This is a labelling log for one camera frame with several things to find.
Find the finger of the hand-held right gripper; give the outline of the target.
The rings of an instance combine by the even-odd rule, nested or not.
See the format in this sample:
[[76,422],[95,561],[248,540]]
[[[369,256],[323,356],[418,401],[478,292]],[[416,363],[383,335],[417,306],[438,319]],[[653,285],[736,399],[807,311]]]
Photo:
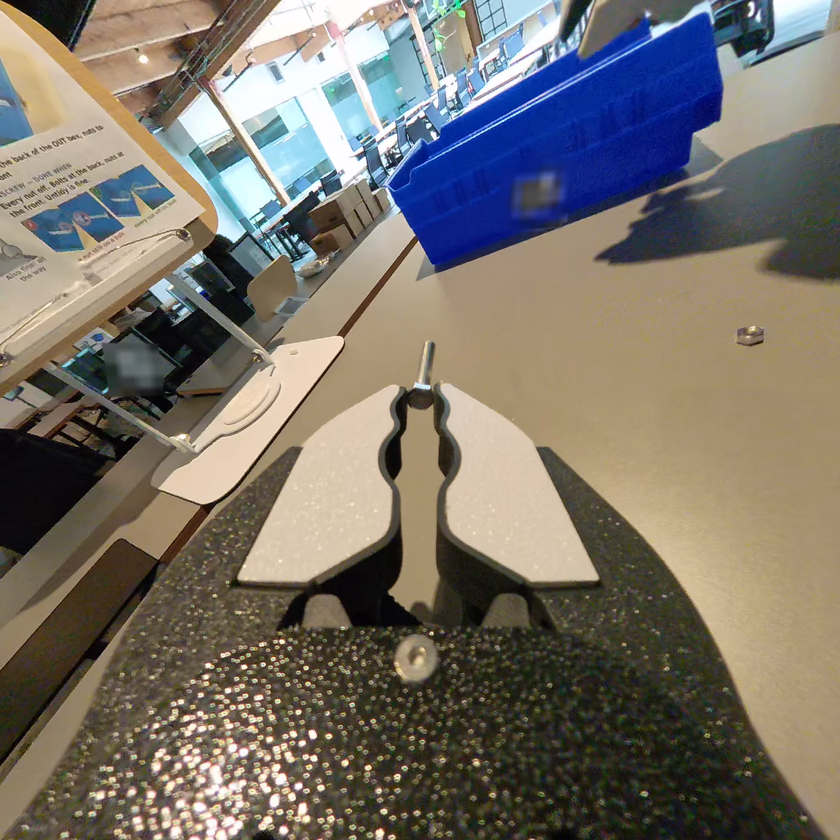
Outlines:
[[580,58],[600,51],[624,31],[637,25],[648,12],[647,1],[569,1],[561,7],[559,38],[566,42],[586,17]]

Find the silver bolt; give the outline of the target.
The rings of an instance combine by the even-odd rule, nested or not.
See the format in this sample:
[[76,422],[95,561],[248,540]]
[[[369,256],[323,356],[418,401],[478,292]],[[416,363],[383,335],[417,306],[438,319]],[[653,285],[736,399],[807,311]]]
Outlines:
[[435,342],[427,340],[423,345],[414,385],[407,395],[409,406],[416,410],[426,410],[434,403],[432,383],[434,354]]

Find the blue plastic bin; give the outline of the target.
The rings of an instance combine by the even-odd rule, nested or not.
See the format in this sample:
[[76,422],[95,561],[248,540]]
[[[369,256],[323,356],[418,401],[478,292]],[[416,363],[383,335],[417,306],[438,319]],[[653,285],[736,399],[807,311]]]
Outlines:
[[713,24],[696,12],[498,120],[520,238],[684,167],[721,117]]
[[462,112],[457,119],[447,123],[440,134],[445,144],[454,144],[470,134],[483,129],[509,112],[518,109],[552,88],[572,81],[586,71],[612,60],[622,52],[651,38],[651,25],[647,18],[636,27],[616,37],[609,45],[587,58],[580,58],[578,51],[566,53],[541,69],[498,90],[494,96],[481,99],[475,108]]

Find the row of black office chairs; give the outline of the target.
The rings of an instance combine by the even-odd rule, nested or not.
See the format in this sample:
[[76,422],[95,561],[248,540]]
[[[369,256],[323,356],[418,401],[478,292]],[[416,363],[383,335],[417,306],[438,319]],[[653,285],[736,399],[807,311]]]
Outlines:
[[[528,72],[527,66],[512,74],[504,70],[477,103]],[[507,162],[518,136],[509,129],[495,129],[498,120],[453,144],[440,135],[432,142],[417,140],[405,147],[391,171],[384,168],[375,143],[363,147],[365,156],[373,156],[369,172],[375,183],[387,187],[436,266],[469,259],[521,235],[511,210],[513,163]]]

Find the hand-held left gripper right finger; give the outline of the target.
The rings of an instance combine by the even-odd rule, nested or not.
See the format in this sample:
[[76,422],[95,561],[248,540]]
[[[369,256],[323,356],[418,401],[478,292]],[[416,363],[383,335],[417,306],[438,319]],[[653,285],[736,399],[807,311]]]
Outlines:
[[438,586],[445,627],[533,627],[540,595],[601,585],[539,448],[457,386],[434,388]]

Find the stack of cardboard boxes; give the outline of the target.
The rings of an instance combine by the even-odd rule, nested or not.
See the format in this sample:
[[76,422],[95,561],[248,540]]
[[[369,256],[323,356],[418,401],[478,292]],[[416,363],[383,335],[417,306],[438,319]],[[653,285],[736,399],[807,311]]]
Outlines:
[[372,189],[365,179],[343,186],[309,213],[315,228],[310,247],[318,257],[345,250],[392,208],[385,186]]

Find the green hanging plant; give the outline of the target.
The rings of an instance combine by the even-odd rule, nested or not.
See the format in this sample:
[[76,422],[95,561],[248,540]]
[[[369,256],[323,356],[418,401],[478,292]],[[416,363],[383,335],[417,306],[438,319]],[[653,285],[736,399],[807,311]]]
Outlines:
[[437,53],[443,51],[450,34],[441,29],[447,18],[456,16],[459,20],[466,20],[465,1],[431,1],[427,2],[428,20],[433,26],[434,46]]

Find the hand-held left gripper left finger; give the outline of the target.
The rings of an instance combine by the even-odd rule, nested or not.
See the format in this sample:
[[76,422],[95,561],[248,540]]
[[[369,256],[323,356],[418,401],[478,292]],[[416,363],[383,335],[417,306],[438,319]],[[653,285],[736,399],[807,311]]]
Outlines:
[[235,588],[289,595],[297,618],[313,596],[368,626],[408,625],[390,593],[403,565],[400,492],[406,389],[387,385],[330,419],[300,447]]

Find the printed instruction sheet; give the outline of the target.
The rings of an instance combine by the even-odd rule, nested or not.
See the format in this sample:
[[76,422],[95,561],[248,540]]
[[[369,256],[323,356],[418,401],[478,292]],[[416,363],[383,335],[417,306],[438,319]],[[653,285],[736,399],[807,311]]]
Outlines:
[[202,205],[21,24],[2,13],[1,325],[16,340],[190,241]]

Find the instruction sheet on wooden stand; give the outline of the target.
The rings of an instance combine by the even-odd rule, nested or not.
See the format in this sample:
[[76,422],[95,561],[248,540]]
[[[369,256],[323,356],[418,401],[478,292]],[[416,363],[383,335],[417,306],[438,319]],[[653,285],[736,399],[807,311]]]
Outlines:
[[[9,14],[12,19],[26,28],[58,60],[69,60],[70,73],[75,75],[81,85],[105,107],[111,106],[116,120],[120,121],[127,130],[132,130],[135,134],[140,133],[138,129],[132,129],[131,120],[133,120],[148,131],[46,27],[27,16],[24,11],[6,2],[2,2],[2,13]],[[216,233],[217,214],[204,189],[161,146],[153,134],[150,131],[148,133],[156,143],[156,147],[152,149],[155,157],[168,172],[179,177],[184,188],[202,205],[203,214],[200,218],[189,224],[185,231],[178,231],[179,235],[185,235],[190,242],[178,248],[173,255],[160,257],[143,269],[140,269],[139,262],[132,260],[129,267],[134,268],[135,271],[131,277],[122,280],[114,277],[60,310],[53,311],[50,318],[38,320],[32,329],[18,335],[16,340],[2,341],[2,386],[14,385],[42,368],[43,364],[52,360],[61,348],[73,343],[96,324],[106,320],[113,310],[148,290],[164,274],[179,266],[187,257],[194,256],[210,242]]]

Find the clear acrylic stand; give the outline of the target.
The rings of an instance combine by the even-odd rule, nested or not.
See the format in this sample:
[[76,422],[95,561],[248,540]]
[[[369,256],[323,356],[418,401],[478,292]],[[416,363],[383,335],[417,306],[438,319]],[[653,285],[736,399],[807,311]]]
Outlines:
[[68,386],[74,386],[79,392],[122,417],[128,423],[138,427],[145,434],[151,435],[159,443],[173,448],[179,453],[193,457],[207,449],[215,440],[245,430],[248,425],[251,425],[265,414],[272,407],[280,393],[281,381],[280,374],[276,372],[276,363],[266,348],[250,337],[233,320],[213,306],[197,290],[191,288],[184,279],[180,277],[174,278],[173,286],[180,290],[193,304],[205,312],[207,316],[225,329],[239,343],[245,346],[250,351],[252,362],[257,366],[254,382],[257,383],[255,394],[259,396],[259,400],[255,402],[251,398],[246,399],[245,403],[234,412],[234,420],[231,423],[225,422],[225,428],[216,433],[214,437],[210,437],[208,432],[201,433],[198,442],[194,443],[188,433],[181,433],[175,436],[164,434],[159,428],[132,415],[129,411],[108,399],[104,394],[90,388],[83,380],[68,372],[65,368],[48,362],[43,364],[43,370],[54,375],[55,378],[61,380]]

